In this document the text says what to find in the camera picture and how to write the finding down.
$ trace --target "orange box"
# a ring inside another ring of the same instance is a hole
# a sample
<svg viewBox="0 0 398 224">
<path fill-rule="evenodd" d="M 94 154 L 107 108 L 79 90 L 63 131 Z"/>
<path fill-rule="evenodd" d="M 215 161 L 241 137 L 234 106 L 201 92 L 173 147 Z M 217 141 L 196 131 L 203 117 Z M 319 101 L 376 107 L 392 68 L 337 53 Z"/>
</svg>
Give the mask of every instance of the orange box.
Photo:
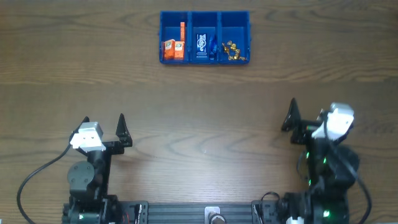
<svg viewBox="0 0 398 224">
<path fill-rule="evenodd" d="M 175 40 L 167 40 L 164 42 L 164 59 L 170 60 L 174 59 L 175 52 Z"/>
<path fill-rule="evenodd" d="M 182 41 L 182 42 L 185 42 L 185 22 L 181 22 L 180 23 L 180 26 L 181 26 L 181 28 L 180 28 L 180 40 Z"/>
<path fill-rule="evenodd" d="M 184 59 L 184 41 L 175 42 L 174 59 L 183 60 Z"/>
</svg>

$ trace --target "green led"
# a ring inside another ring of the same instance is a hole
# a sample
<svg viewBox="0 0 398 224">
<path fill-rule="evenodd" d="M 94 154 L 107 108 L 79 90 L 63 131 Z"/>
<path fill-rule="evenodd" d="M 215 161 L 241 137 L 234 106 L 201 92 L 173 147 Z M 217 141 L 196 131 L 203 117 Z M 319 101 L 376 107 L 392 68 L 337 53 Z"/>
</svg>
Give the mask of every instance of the green led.
<svg viewBox="0 0 398 224">
<path fill-rule="evenodd" d="M 329 210 L 323 211 L 323 217 L 329 217 L 329 216 L 330 216 Z"/>
</svg>

